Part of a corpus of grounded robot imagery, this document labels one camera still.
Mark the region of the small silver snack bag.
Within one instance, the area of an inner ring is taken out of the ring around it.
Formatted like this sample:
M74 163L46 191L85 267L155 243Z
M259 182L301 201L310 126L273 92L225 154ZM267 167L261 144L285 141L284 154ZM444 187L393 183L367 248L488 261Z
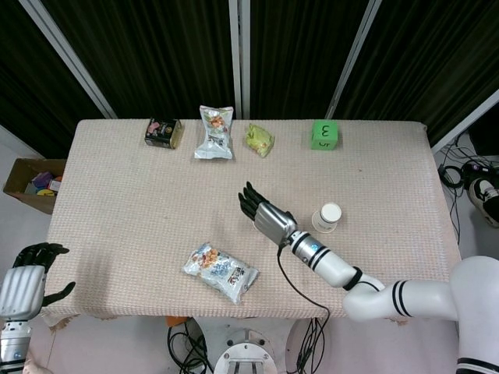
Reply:
M233 158L232 153L232 116L233 107L212 108L200 105L200 117L205 130L205 137L195 152L198 160Z

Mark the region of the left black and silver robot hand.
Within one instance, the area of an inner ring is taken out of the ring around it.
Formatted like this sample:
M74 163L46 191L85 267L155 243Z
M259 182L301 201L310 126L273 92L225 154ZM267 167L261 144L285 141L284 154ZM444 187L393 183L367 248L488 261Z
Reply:
M0 319L29 321L42 308L66 298L76 286L74 281L50 295L45 294L45 284L56 258L67 253L69 250L63 245L48 242L22 249L0 288Z

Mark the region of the white paper cup blue band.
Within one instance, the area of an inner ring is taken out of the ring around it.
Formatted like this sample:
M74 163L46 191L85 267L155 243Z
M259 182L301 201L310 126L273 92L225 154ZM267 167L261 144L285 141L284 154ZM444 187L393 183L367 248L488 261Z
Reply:
M313 213L311 223L316 231L328 234L335 230L341 217L342 209L337 203L325 203Z

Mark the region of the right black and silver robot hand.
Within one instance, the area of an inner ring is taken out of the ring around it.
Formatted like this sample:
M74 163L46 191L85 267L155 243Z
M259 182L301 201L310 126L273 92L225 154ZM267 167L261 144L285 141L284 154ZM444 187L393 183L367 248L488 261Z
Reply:
M238 193L241 211L254 223L255 228L278 246L290 243L298 230L297 222L288 212L274 206L250 182Z

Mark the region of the brown cardboard box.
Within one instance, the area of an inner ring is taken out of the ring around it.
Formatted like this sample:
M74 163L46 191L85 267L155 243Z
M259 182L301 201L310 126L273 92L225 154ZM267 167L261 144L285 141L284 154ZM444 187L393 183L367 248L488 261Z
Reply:
M17 158L7 178L3 192L42 213L52 214L56 197L25 193L28 184L38 174L50 172L55 177L62 176L66 159Z

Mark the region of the black and gold tin can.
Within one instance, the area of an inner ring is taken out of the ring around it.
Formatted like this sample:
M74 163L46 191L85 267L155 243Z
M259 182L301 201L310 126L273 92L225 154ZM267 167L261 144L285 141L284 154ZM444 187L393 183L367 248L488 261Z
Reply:
M151 118L146 128L144 141L149 146L175 150L180 144L182 134L183 125L178 119Z

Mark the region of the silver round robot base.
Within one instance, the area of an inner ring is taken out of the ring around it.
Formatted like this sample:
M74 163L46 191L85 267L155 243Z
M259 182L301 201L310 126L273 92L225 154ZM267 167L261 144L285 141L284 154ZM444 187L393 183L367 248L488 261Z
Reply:
M278 374L270 341L254 330L235 332L226 340L213 374Z

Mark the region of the white metal frame post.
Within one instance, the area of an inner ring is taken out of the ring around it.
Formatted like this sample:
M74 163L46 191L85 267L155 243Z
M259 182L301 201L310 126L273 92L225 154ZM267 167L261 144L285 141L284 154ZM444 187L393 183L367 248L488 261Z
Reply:
M235 113L250 119L251 0L228 0Z
M383 0L369 0L325 115L332 119Z
M95 83L91 74L58 27L41 0L18 0L48 43L55 50L76 81L106 119L115 119L115 113L105 95Z
M492 107L499 103L499 89L495 90L484 102L464 117L454 128L447 132L435 145L431 147L432 154L435 155L444 146L455 140L468 127L479 118L485 115Z

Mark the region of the black and white shoe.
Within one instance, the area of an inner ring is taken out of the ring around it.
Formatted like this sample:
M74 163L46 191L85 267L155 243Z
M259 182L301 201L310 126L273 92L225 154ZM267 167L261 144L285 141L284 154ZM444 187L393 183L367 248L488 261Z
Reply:
M485 178L477 178L470 183L468 196L486 222L499 228L499 189Z

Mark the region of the green foam number cube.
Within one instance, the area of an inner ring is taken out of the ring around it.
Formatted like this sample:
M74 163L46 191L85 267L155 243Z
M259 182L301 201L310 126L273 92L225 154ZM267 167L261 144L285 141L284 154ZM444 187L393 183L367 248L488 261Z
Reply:
M338 123L335 120L313 121L310 148L312 150L333 150L338 141Z

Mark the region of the beige waffle tablecloth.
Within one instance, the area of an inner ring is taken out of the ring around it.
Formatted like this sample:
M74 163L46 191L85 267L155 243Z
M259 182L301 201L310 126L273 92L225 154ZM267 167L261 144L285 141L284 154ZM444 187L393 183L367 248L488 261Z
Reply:
M45 308L53 326L77 315L307 318L343 315L344 291L278 247L239 207L247 182L311 231L315 210L337 203L336 229L317 238L385 284L445 281L460 254L428 143L418 122L338 122L331 151L310 148L312 120L263 120L275 138L262 158L232 123L231 160L197 160L200 120L185 120L176 150L148 146L145 119L83 120L76 128L47 240L56 259ZM259 270L240 304L185 274L203 243Z

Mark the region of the large silver snack bag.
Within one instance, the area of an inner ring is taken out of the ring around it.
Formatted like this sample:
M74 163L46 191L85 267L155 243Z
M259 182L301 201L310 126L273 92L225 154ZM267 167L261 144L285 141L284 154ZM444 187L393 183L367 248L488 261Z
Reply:
M189 255L182 271L199 277L237 305L259 275L258 269L216 249L209 242L203 243Z

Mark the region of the black curtain panel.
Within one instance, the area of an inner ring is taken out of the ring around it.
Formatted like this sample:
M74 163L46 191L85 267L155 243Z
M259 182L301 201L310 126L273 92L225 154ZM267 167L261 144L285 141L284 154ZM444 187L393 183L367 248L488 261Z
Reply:
M324 118L369 0L251 0L250 117Z
M18 0L0 0L0 125L65 158L77 124L103 115Z
M228 0L42 0L119 118L235 104Z
M499 89L499 0L382 0L334 112L421 122L431 145Z

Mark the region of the green snack packet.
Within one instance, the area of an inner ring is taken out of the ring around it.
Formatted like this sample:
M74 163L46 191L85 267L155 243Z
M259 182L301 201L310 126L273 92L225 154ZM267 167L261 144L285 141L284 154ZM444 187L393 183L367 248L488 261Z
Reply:
M274 145L274 136L258 125L249 124L246 130L246 145L260 157L265 158Z

